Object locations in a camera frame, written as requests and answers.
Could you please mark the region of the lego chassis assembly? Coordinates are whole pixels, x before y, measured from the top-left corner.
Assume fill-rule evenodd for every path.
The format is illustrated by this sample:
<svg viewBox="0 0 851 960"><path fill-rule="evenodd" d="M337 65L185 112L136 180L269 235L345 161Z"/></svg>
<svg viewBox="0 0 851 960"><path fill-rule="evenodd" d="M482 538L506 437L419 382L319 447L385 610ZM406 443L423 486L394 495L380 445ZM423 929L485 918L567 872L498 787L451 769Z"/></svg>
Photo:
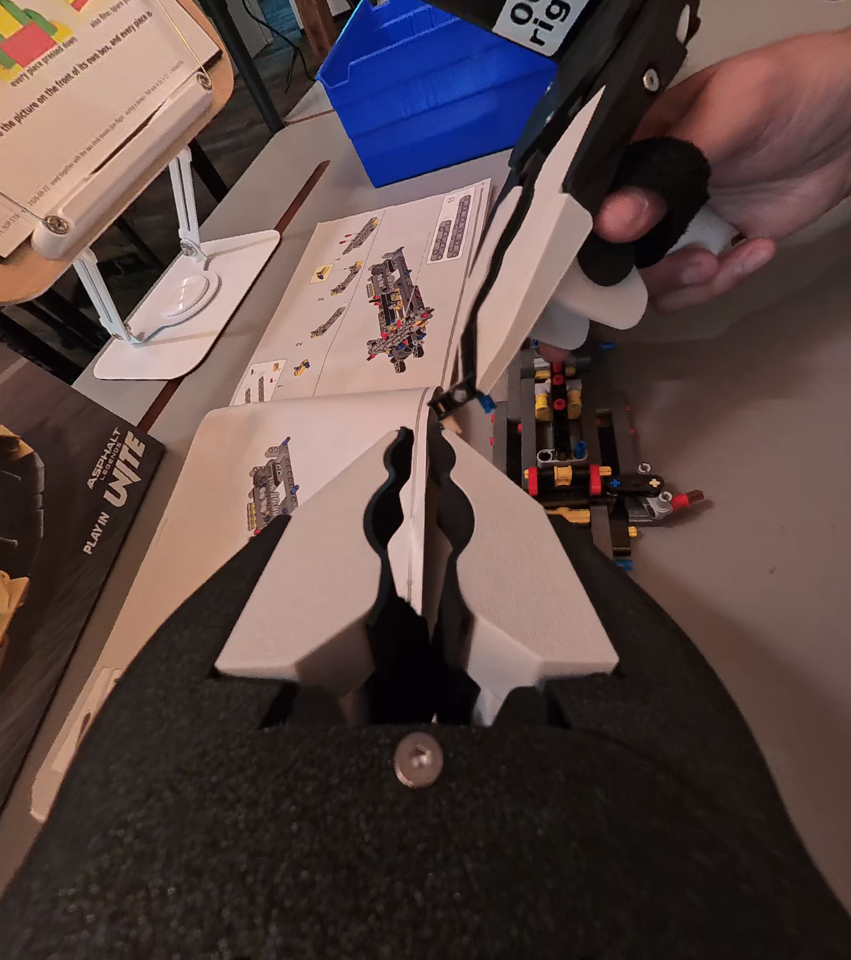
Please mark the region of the lego chassis assembly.
<svg viewBox="0 0 851 960"><path fill-rule="evenodd" d="M589 534L612 562L634 570L648 527L706 501L670 483L638 448L632 409L581 347L550 361L525 346L506 374L505 412L493 414L494 462L552 519Z"/></svg>

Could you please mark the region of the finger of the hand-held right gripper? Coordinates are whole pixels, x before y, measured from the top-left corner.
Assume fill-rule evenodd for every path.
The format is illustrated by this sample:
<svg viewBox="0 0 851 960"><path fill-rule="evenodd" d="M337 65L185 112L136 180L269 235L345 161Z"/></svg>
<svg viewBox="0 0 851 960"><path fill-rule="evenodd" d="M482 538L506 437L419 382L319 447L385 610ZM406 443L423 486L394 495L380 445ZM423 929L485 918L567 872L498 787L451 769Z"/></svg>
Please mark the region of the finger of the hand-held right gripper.
<svg viewBox="0 0 851 960"><path fill-rule="evenodd" d="M515 277L523 281L520 330L524 337L517 351L592 230L592 214L564 190L563 184L604 92L601 87L575 115L542 162L535 180L520 187L521 213L516 216L515 231L509 233L511 242L506 250L521 264Z"/></svg>
<svg viewBox="0 0 851 960"><path fill-rule="evenodd" d="M522 213L520 186L503 188L485 224L467 272L458 316L457 396L487 394L518 350L525 334L522 264L506 251Z"/></svg>

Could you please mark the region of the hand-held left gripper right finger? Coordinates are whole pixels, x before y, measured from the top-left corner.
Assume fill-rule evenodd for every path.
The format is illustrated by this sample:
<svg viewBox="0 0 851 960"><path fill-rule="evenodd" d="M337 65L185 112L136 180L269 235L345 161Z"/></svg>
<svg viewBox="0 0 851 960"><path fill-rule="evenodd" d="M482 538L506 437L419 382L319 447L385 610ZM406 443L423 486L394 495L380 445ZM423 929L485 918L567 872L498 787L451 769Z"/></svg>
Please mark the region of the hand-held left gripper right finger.
<svg viewBox="0 0 851 960"><path fill-rule="evenodd" d="M480 690L608 674L619 656L549 516L454 432L429 430L450 546L437 645Z"/></svg>

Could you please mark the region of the lego set box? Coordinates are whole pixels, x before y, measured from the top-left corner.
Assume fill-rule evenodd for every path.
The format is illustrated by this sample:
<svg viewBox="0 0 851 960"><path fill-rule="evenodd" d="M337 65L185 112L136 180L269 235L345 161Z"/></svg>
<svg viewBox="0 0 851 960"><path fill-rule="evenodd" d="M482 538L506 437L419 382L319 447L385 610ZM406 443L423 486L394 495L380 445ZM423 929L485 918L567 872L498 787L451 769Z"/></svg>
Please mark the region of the lego set box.
<svg viewBox="0 0 851 960"><path fill-rule="evenodd" d="M163 453L0 343L0 812Z"/></svg>

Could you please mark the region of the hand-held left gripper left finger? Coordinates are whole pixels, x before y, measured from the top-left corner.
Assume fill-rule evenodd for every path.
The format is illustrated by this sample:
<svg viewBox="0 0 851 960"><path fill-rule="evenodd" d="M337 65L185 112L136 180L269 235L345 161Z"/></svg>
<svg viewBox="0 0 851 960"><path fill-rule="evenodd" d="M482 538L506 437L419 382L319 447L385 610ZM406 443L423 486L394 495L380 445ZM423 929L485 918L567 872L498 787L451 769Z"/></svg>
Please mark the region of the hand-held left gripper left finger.
<svg viewBox="0 0 851 960"><path fill-rule="evenodd" d="M397 529L371 545L366 512L393 476L412 479L412 431L389 430L291 515L215 662L239 678L293 681L324 690L359 689L374 670L366 619L381 574L412 599L411 487L400 495Z"/></svg>

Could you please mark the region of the blue storage bin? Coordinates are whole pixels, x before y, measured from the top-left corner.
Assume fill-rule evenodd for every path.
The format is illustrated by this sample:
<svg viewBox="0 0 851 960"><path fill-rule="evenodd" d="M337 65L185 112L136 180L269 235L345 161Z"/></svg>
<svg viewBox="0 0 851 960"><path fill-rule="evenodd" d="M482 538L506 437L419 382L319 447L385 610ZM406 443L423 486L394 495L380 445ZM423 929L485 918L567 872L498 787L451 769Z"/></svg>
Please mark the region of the blue storage bin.
<svg viewBox="0 0 851 960"><path fill-rule="evenodd" d="M435 6L360 2L318 73L374 186L512 147L556 63Z"/></svg>

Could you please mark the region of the wooden instruction board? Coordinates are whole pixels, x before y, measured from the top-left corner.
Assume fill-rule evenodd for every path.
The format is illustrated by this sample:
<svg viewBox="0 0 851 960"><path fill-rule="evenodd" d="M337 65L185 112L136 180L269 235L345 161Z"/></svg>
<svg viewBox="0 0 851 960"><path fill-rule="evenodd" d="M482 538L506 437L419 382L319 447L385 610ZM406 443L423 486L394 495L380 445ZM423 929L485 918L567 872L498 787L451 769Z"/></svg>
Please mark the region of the wooden instruction board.
<svg viewBox="0 0 851 960"><path fill-rule="evenodd" d="M0 2L0 306L46 292L232 89L195 2Z"/></svg>

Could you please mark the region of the person's right hand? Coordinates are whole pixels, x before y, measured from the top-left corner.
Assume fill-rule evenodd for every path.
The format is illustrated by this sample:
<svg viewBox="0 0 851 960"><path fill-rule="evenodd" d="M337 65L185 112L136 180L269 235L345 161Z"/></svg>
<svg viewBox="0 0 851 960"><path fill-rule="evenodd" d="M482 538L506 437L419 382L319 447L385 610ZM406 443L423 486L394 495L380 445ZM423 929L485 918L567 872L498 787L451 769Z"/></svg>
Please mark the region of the person's right hand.
<svg viewBox="0 0 851 960"><path fill-rule="evenodd" d="M667 90L634 141L677 138L710 166L710 206L742 240L685 248L642 272L660 314L719 297L765 267L776 241L851 196L851 27L721 61Z"/></svg>

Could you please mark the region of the white folding stand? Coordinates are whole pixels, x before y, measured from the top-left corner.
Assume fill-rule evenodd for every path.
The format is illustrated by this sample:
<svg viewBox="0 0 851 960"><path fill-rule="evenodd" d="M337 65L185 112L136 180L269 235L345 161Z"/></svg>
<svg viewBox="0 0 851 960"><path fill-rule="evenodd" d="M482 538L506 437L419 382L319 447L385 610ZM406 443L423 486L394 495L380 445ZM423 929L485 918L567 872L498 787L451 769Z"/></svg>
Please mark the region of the white folding stand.
<svg viewBox="0 0 851 960"><path fill-rule="evenodd" d="M280 244L275 230L202 242L192 177L192 152L169 164L179 255L123 319L90 248L73 266L111 341L97 360L103 380L171 380L195 370L227 327Z"/></svg>

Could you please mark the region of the lego instruction booklet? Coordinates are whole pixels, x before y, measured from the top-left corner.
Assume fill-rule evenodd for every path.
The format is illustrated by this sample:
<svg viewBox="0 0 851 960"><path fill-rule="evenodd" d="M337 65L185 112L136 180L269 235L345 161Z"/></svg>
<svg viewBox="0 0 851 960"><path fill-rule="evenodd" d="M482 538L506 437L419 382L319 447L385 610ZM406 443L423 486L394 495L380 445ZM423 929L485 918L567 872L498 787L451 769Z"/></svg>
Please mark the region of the lego instruction booklet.
<svg viewBox="0 0 851 960"><path fill-rule="evenodd" d="M196 430L96 668L35 777L35 821L48 819L81 739L155 630L385 434L427 425L435 390L452 380L492 189L486 178L315 227L232 404Z"/></svg>

